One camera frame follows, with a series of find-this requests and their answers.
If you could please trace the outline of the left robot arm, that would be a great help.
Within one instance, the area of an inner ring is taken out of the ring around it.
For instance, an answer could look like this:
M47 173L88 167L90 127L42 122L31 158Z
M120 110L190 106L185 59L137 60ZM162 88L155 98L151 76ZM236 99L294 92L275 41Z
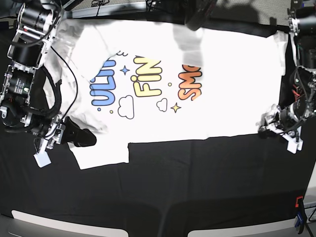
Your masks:
M283 137L288 142L287 150L295 154L303 146L303 123L316 115L316 2L292 1L288 23L295 64L294 102L284 108L273 104L262 114L258 133L262 137Z

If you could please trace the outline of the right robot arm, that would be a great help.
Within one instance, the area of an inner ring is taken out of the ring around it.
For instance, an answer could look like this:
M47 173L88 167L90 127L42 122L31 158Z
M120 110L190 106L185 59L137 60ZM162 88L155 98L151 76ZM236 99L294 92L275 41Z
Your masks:
M7 56L11 59L4 74L0 92L0 119L8 133L30 133L35 136L34 158L40 168L51 164L47 153L55 144L72 143L76 147L96 144L96 136L81 129L69 116L60 112L62 81L53 81L44 66L64 8L58 0L24 0L17 16L16 34L9 42ZM49 110L30 106L31 89L36 72L42 70L54 95Z

